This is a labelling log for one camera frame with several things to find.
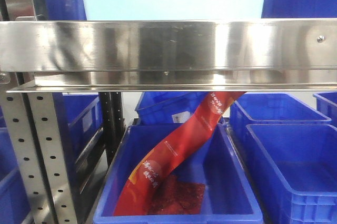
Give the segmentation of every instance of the red plastic bag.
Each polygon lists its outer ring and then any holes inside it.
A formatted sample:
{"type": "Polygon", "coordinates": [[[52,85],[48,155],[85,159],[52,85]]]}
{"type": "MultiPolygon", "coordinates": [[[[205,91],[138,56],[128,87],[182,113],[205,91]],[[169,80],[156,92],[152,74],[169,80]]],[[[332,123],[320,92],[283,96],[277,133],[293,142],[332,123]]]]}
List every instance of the red plastic bag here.
{"type": "Polygon", "coordinates": [[[113,215],[146,215],[161,182],[212,136],[222,114],[242,94],[242,91],[209,93],[192,117],[158,143],[132,171],[113,215]]]}

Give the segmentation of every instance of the shelving unit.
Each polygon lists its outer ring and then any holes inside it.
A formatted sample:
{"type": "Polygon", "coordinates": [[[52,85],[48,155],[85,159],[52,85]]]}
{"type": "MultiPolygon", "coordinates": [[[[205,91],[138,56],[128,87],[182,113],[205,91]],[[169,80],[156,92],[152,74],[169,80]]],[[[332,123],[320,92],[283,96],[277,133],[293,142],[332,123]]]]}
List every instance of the shelving unit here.
{"type": "Polygon", "coordinates": [[[337,88],[337,19],[61,22],[39,21],[44,0],[0,6],[0,105],[35,224],[91,222],[121,91],[337,88]],[[78,91],[100,92],[104,122],[76,159],[61,92],[78,91]]]}

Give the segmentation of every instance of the perforated metal post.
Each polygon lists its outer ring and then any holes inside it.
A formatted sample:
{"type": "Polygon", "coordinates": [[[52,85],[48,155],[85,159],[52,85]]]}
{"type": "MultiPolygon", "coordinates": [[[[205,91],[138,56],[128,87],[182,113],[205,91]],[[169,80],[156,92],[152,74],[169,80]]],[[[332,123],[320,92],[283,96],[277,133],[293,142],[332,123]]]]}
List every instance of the perforated metal post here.
{"type": "Polygon", "coordinates": [[[13,144],[35,224],[57,224],[48,179],[28,98],[6,91],[19,83],[16,74],[10,82],[0,84],[0,105],[13,144]]]}
{"type": "Polygon", "coordinates": [[[61,93],[28,94],[59,224],[83,222],[75,158],[61,93]]]}

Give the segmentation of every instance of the label on bin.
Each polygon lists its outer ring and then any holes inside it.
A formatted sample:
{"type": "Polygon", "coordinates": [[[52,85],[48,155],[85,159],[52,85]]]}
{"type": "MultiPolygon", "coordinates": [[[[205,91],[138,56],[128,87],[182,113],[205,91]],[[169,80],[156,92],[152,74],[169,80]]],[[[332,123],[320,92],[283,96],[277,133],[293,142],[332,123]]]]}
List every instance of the label on bin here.
{"type": "Polygon", "coordinates": [[[185,123],[190,118],[191,114],[189,111],[181,112],[172,115],[173,123],[185,123]]]}
{"type": "Polygon", "coordinates": [[[212,136],[222,114],[242,94],[242,91],[208,93],[191,118],[158,143],[132,171],[113,215],[146,215],[161,182],[212,136]]]}

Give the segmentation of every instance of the red meat slice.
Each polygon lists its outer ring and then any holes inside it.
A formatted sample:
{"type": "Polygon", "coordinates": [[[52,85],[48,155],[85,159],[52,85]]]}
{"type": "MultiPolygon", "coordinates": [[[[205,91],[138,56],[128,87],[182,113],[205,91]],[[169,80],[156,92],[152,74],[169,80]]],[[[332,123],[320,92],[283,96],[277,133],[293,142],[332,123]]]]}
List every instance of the red meat slice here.
{"type": "Polygon", "coordinates": [[[180,182],[170,175],[152,198],[149,215],[197,215],[205,191],[204,184],[180,182]]]}

